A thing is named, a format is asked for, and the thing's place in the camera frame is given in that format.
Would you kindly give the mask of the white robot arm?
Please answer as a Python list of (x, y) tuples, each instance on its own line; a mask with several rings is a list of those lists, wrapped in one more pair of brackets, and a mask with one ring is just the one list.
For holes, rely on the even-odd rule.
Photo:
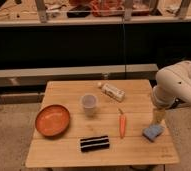
[(151, 100), (154, 105), (152, 124), (160, 124), (176, 99), (191, 106), (191, 61), (184, 60), (160, 69), (155, 76)]

